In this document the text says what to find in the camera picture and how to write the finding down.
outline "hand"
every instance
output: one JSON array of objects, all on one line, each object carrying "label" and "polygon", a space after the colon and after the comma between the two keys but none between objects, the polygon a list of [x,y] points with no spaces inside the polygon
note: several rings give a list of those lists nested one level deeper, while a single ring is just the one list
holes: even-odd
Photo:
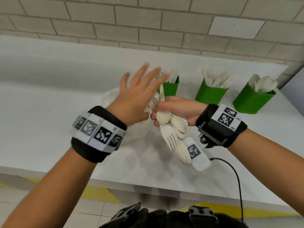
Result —
[{"label": "hand", "polygon": [[149,118],[149,113],[144,112],[145,107],[151,101],[154,93],[159,89],[169,77],[164,74],[150,82],[160,73],[161,68],[157,67],[147,75],[143,76],[149,67],[149,63],[145,63],[134,75],[129,88],[127,87],[130,73],[125,73],[120,80],[119,95],[106,108],[110,113],[115,115],[127,126],[137,122],[142,122]]},{"label": "hand", "polygon": [[[197,118],[203,113],[207,105],[195,100],[180,98],[176,96],[165,97],[165,101],[160,101],[152,110],[154,113],[158,111],[170,111],[176,116],[187,118],[189,126],[195,126]],[[155,114],[151,114],[154,125],[159,126]]]}]

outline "black cable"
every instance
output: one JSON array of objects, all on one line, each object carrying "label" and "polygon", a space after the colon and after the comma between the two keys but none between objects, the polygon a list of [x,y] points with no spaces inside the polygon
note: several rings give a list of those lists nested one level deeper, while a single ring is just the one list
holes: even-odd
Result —
[{"label": "black cable", "polygon": [[242,193],[241,193],[241,183],[240,183],[240,179],[239,179],[239,176],[237,174],[237,171],[235,170],[235,168],[229,162],[227,162],[224,159],[221,159],[221,158],[218,158],[218,157],[212,157],[212,158],[210,158],[210,161],[212,161],[212,160],[221,160],[223,162],[226,162],[234,170],[234,172],[235,172],[235,174],[237,176],[237,179],[238,179],[238,184],[239,184],[240,201],[241,201],[241,213],[242,213],[242,223],[244,223],[244,212],[243,212],[243,201],[242,201]]}]

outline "brick wall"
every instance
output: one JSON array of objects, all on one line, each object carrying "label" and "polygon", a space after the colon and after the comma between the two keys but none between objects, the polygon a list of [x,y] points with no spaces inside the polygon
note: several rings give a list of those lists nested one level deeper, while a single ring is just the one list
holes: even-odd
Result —
[{"label": "brick wall", "polygon": [[0,0],[0,34],[285,64],[283,86],[303,67],[303,7],[304,0]]}]

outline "green basket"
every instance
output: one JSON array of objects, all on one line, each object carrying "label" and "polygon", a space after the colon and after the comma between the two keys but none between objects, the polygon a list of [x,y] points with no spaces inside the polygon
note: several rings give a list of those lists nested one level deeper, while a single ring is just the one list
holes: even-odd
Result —
[{"label": "green basket", "polygon": [[215,88],[206,85],[205,79],[203,80],[201,87],[195,97],[196,101],[205,104],[218,104],[222,97],[225,95],[227,89]]},{"label": "green basket", "polygon": [[178,84],[179,84],[179,76],[177,76],[177,79],[176,79],[175,83],[165,82],[163,84],[164,85],[165,97],[167,97],[167,96],[175,96],[177,88],[178,88]]},{"label": "green basket", "polygon": [[233,101],[233,105],[240,113],[256,114],[275,95],[275,91],[257,93],[247,83]]}]

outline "tile floor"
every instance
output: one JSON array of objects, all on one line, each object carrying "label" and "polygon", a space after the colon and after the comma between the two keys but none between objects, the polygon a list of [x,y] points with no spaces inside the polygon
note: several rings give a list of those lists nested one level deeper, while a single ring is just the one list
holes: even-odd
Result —
[{"label": "tile floor", "polygon": [[[0,187],[0,227],[27,193],[23,190]],[[129,205],[81,199],[64,228],[98,228],[108,222],[117,211],[127,206]],[[304,218],[302,217],[248,218],[245,219],[245,222],[250,228],[304,227]]]}]

